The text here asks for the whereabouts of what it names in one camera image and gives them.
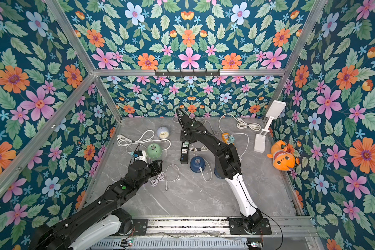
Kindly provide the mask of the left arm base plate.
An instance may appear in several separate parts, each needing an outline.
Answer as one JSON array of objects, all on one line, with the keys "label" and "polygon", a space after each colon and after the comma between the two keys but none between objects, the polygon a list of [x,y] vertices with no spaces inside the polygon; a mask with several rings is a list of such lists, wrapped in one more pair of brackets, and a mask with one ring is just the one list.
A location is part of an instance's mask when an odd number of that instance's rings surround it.
[{"label": "left arm base plate", "polygon": [[119,231],[116,235],[119,236],[142,236],[146,235],[148,228],[148,219],[136,219],[132,218],[121,224]]}]

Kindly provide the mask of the blue meat grinder front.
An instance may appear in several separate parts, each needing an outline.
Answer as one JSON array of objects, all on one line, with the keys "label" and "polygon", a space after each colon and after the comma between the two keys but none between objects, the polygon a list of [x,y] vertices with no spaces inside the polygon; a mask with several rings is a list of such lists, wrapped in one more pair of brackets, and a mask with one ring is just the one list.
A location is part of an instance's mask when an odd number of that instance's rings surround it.
[{"label": "blue meat grinder front", "polygon": [[214,174],[219,179],[225,179],[225,174],[224,174],[224,172],[223,172],[223,170],[221,168],[217,168],[216,167],[214,169]]}]

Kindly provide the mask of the blue meat grinder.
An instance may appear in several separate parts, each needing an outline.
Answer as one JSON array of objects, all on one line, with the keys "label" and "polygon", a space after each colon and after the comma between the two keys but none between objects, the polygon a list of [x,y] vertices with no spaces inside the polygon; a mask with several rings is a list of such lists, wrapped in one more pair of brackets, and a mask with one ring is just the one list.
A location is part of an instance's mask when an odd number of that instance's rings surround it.
[{"label": "blue meat grinder", "polygon": [[217,168],[216,167],[214,169],[214,174],[219,179],[225,179],[225,174],[224,174],[224,172],[223,172],[223,170],[221,168]]},{"label": "blue meat grinder", "polygon": [[195,173],[201,173],[206,168],[205,159],[201,156],[194,156],[190,161],[190,169]]}]

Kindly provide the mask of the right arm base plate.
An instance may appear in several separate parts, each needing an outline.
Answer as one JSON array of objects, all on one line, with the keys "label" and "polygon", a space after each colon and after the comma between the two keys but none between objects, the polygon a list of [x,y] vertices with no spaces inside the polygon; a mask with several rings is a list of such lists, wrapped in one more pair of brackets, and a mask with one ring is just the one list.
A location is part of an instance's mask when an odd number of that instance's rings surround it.
[{"label": "right arm base plate", "polygon": [[242,218],[227,217],[231,235],[271,235],[272,230],[267,218],[263,219],[259,227],[254,232],[249,233],[243,226]]}]

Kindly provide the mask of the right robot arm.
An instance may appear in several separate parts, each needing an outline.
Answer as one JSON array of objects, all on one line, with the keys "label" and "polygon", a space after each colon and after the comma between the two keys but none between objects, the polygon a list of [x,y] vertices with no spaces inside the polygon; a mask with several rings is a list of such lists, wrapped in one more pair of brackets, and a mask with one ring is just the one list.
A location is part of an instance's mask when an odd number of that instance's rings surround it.
[{"label": "right robot arm", "polygon": [[181,125],[181,141],[190,144],[200,142],[212,152],[215,158],[215,172],[226,180],[232,189],[239,205],[245,231],[256,232],[261,225],[263,215],[244,183],[236,147],[216,138],[201,122],[190,118],[181,108],[176,109],[176,115]]}]

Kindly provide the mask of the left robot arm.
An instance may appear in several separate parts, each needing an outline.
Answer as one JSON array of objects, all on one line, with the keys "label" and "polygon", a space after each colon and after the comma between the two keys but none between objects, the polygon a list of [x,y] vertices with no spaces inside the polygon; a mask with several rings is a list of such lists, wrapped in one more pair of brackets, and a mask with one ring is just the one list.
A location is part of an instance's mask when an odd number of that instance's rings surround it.
[{"label": "left robot arm", "polygon": [[131,215],[122,209],[139,188],[162,172],[162,160],[148,164],[136,160],[127,174],[110,185],[95,201],[53,226],[38,227],[31,238],[30,250],[87,250],[100,240],[133,232]]}]

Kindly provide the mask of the teal charger adapter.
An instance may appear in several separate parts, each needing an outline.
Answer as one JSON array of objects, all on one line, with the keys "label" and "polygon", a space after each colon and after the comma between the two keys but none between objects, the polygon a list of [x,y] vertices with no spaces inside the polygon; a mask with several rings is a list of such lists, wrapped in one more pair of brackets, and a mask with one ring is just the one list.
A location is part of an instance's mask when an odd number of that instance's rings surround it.
[{"label": "teal charger adapter", "polygon": [[229,141],[230,141],[230,143],[234,143],[235,142],[235,138],[234,138],[233,134],[229,135]]}]

